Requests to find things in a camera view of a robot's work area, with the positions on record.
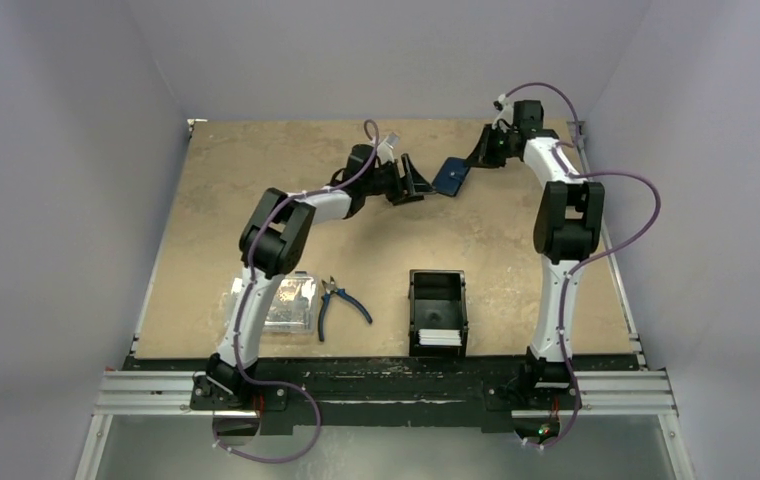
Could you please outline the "black plastic card box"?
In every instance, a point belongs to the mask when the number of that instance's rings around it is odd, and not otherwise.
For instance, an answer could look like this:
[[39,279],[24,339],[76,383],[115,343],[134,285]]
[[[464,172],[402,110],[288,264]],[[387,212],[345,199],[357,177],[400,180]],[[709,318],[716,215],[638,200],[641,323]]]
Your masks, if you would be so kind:
[[[409,272],[409,357],[464,358],[469,322],[463,270],[414,269]],[[462,346],[425,347],[418,344],[420,329],[452,329],[462,333]]]

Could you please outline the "blue leather card holder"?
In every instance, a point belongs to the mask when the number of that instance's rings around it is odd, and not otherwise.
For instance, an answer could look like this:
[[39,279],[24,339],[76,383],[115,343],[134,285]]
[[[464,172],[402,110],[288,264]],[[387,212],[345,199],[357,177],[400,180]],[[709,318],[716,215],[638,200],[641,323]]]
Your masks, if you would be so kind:
[[431,182],[437,194],[456,197],[468,176],[470,168],[465,160],[458,157],[448,157]]

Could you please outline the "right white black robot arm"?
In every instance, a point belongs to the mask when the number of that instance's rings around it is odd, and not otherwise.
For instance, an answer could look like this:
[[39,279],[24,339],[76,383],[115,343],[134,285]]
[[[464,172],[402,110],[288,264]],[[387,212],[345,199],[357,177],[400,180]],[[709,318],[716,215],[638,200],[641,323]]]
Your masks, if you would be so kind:
[[540,407],[574,387],[572,333],[576,296],[587,261],[597,251],[605,190],[580,175],[558,134],[545,127],[536,100],[493,103],[497,115],[485,125],[464,164],[496,169],[520,159],[535,175],[542,196],[533,227],[533,245],[542,263],[538,321],[519,372],[506,395]]

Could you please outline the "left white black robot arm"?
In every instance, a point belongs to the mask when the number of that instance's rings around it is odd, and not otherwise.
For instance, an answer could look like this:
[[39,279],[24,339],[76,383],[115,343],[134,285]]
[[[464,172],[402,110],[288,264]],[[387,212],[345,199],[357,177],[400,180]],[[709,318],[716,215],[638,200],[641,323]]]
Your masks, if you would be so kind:
[[258,378],[256,368],[264,322],[282,281],[297,267],[311,228],[353,217],[371,196],[397,206],[434,191],[409,156],[396,158],[386,142],[355,145],[345,166],[316,190],[267,189],[240,236],[241,288],[223,340],[193,378],[191,409],[259,409],[269,394],[301,393],[285,380]]

